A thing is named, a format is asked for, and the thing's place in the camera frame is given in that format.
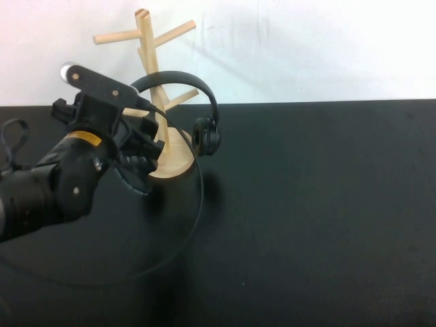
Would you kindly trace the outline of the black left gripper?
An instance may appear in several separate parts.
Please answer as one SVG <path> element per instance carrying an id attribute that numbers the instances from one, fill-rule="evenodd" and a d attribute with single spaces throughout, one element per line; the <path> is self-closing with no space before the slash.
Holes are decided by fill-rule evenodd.
<path id="1" fill-rule="evenodd" d="M 58 99 L 52 104 L 52 116 L 67 125 L 67 130 L 87 131 L 102 140 L 108 156 L 117 159 L 125 170 L 141 170 L 149 175 L 158 169 L 164 142 L 156 141 L 158 123 L 154 112 L 137 123 L 125 120 L 123 110 L 89 95 L 77 94 L 74 103 Z"/>

